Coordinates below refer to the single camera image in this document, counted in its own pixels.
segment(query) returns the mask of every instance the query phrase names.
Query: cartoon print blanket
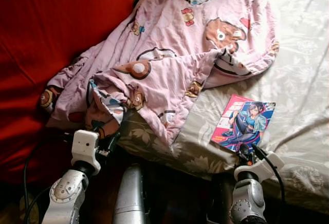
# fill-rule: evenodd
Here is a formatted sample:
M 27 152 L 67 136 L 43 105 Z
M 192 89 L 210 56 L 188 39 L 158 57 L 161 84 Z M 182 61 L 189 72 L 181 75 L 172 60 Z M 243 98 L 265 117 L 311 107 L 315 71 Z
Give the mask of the cartoon print blanket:
M 138 110 L 171 144 L 203 87 L 263 72 L 279 49 L 270 0 L 140 0 L 108 38 L 53 77 L 47 126 L 117 130 Z

